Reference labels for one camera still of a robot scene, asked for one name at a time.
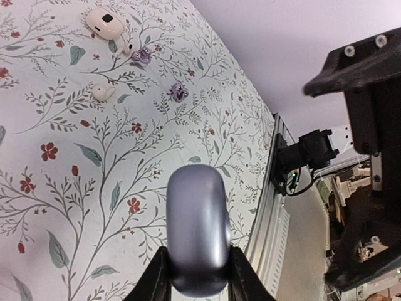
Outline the purple earbud charging case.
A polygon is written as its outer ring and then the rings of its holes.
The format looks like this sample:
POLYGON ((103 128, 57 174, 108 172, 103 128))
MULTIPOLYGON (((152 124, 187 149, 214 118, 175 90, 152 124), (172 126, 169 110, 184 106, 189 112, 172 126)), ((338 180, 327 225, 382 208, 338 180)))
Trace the purple earbud charging case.
POLYGON ((224 181, 216 169, 196 164, 173 172, 166 227, 174 288, 192 298, 220 293, 228 279, 231 227, 224 181))

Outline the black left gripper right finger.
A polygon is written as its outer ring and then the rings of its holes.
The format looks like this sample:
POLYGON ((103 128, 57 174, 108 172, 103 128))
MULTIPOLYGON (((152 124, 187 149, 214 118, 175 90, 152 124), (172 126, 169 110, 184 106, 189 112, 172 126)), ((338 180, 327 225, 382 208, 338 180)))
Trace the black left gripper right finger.
POLYGON ((275 301, 239 247, 231 247, 229 260, 229 301, 275 301))

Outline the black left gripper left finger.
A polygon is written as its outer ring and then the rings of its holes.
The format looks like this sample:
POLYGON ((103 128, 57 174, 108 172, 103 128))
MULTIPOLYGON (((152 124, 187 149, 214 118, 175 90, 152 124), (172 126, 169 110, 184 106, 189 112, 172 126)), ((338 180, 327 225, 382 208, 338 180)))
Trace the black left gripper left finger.
POLYGON ((161 246, 123 301, 170 301, 171 288, 167 248, 161 246))

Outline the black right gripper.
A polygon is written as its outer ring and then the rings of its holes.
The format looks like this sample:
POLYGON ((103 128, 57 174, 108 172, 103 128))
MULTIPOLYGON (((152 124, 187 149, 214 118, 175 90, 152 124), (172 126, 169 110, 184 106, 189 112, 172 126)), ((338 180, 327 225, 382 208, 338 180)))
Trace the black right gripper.
POLYGON ((325 279, 341 292, 400 267, 400 29, 331 51, 307 96, 341 92, 357 153, 368 155, 371 192, 350 216, 325 279))

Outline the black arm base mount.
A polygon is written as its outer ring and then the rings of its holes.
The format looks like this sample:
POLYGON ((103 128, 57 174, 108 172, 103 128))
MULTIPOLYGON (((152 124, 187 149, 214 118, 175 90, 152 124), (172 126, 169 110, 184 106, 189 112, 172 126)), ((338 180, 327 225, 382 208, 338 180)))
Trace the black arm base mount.
POLYGON ((333 147, 332 130, 314 130, 301 136, 298 142, 288 145, 282 134, 277 134, 274 141, 273 160, 269 180, 278 193, 287 196, 288 175, 304 166, 309 167, 311 182, 303 190, 293 193, 298 196, 307 191, 316 181, 315 171, 328 167, 336 158, 339 150, 333 147))

